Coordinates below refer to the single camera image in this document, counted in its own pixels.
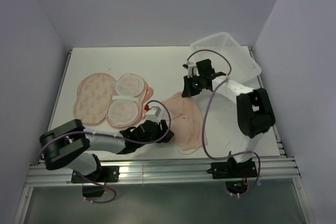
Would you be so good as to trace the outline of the pink floral mesh laundry bag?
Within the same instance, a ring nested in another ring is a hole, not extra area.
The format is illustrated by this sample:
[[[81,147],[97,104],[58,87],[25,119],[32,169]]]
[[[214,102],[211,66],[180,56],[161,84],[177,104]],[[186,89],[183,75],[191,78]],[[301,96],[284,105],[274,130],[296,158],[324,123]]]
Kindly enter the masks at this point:
[[[113,128],[126,129],[145,117],[144,103],[153,93],[138,75],[127,73],[116,80],[107,73],[94,73],[80,83],[73,114],[86,126],[107,121]]]

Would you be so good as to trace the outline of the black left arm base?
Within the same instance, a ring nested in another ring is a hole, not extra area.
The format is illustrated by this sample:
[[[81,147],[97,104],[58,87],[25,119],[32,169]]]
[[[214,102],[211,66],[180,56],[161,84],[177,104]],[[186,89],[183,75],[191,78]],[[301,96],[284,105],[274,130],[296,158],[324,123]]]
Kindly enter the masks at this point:
[[[107,189],[108,183],[116,183],[119,180],[119,166],[102,166],[91,175],[80,175],[73,170],[71,176],[72,184],[82,184],[82,195],[85,198],[96,200],[103,196],[104,193],[116,194],[113,190]]]

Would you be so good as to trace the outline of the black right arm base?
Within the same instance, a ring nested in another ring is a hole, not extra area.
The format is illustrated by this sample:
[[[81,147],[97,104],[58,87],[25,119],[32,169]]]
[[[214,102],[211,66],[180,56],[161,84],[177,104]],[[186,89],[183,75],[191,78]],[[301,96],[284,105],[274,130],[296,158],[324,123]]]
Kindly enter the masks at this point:
[[[258,175],[255,162],[251,158],[242,163],[237,163],[234,158],[226,162],[214,162],[206,172],[213,179],[254,178]]]

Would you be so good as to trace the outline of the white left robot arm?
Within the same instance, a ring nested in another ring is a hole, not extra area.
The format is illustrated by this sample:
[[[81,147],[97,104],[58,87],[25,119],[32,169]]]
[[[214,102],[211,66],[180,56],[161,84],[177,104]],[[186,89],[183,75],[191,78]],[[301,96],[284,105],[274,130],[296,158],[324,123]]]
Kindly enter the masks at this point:
[[[85,128],[81,120],[74,119],[42,134],[39,142],[48,170],[68,167],[80,179],[97,182],[107,175],[96,151],[127,155],[145,145],[168,143],[173,137],[171,123],[165,120],[146,120],[137,127],[105,133]]]

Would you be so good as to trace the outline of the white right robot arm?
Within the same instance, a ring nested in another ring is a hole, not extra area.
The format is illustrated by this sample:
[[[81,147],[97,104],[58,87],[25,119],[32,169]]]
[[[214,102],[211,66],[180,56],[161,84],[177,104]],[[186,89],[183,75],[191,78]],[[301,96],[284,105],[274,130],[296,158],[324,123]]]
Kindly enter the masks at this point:
[[[184,89],[182,97],[190,98],[200,94],[203,90],[212,92],[205,109],[202,123],[202,148],[207,157],[221,161],[224,157],[213,157],[206,149],[205,126],[209,109],[215,94],[220,94],[236,105],[237,124],[241,140],[237,145],[237,152],[226,156],[233,158],[227,164],[228,173],[234,177],[240,176],[245,171],[245,163],[255,154],[255,148],[261,137],[275,124],[275,115],[264,88],[253,89],[232,80],[229,73],[216,72],[209,59],[196,63],[187,61],[183,64],[187,75],[183,77]]]

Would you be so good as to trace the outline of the pink bra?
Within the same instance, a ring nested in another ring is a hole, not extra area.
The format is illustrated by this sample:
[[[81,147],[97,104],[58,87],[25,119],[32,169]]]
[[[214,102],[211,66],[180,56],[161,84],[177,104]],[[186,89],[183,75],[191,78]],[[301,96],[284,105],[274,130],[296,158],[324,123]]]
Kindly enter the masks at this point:
[[[203,115],[195,99],[184,98],[178,92],[163,101],[171,119],[172,143],[183,155],[190,155],[202,147]]]

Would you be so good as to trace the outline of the aluminium rail frame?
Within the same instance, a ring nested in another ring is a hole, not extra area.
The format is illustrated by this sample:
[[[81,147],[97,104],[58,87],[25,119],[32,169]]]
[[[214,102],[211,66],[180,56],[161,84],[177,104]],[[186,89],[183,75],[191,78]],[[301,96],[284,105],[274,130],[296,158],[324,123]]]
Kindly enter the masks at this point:
[[[143,76],[163,100],[182,86],[182,64],[190,47],[92,47],[70,50],[50,127],[70,117],[78,82],[85,75],[124,71]],[[257,148],[260,184],[236,199],[225,182],[206,171],[211,160],[202,150],[182,155],[174,147],[153,147],[153,155],[116,158],[100,153],[104,165],[120,168],[115,201],[91,204],[72,184],[67,168],[28,171],[15,223],[315,223],[296,161],[287,157],[276,129]]]

